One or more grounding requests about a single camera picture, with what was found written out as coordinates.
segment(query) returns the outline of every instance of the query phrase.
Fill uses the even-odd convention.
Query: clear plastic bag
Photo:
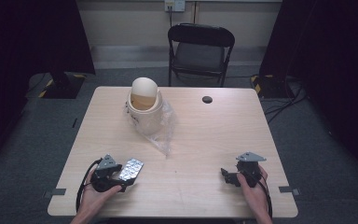
[[[164,155],[169,155],[176,115],[166,100],[162,100],[161,111],[156,111],[155,115],[143,117],[134,116],[128,108],[128,102],[126,102],[124,115],[127,117],[129,124],[132,125],[138,133],[153,143]]]

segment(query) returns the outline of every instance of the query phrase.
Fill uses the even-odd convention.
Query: white wall
[[[186,11],[172,14],[172,24],[192,22],[227,28],[236,47],[265,47],[281,3],[186,1]],[[168,46],[169,14],[163,1],[79,1],[91,46]]]

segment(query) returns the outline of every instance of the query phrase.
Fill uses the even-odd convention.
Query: hand
[[[94,170],[89,172],[86,183],[89,183]],[[98,192],[91,184],[88,184],[81,198],[81,203],[76,216],[71,224],[89,223],[95,217],[106,203],[106,201],[121,190],[121,186],[117,185],[105,192]]]
[[[265,180],[267,180],[268,175],[263,167],[259,165],[259,168],[261,175],[264,177],[260,179],[260,183],[265,187],[267,185]],[[256,184],[254,188],[250,188],[246,182],[245,176],[243,176],[241,173],[237,173],[237,178],[241,183],[243,196],[245,197],[246,202],[254,214],[257,223],[272,223],[272,220],[269,217],[269,205],[267,203],[266,193],[261,188],[261,186]]]

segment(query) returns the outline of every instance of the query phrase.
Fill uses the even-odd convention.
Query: gray carpet
[[[250,88],[248,77],[257,74],[258,68],[230,66],[225,87]],[[44,193],[56,187],[93,91],[99,86],[130,86],[137,77],[150,77],[159,86],[167,86],[167,71],[166,67],[97,70],[97,76],[87,77],[75,100],[38,98],[49,75],[32,77],[29,102],[0,151],[0,223],[69,223],[70,217],[48,215],[49,199]],[[172,85],[217,87],[216,79],[205,77],[174,77]],[[299,90],[297,82],[291,87]],[[286,102],[261,100],[265,112]],[[317,107],[305,98],[284,109],[269,127],[289,184],[301,192],[295,196],[298,216],[275,218],[274,223],[358,223],[358,162],[329,134]]]

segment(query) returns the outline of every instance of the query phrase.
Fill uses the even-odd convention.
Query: chair backrest
[[[170,44],[174,41],[225,48],[232,48],[235,43],[234,35],[223,27],[194,23],[174,25],[168,31],[168,39]]]

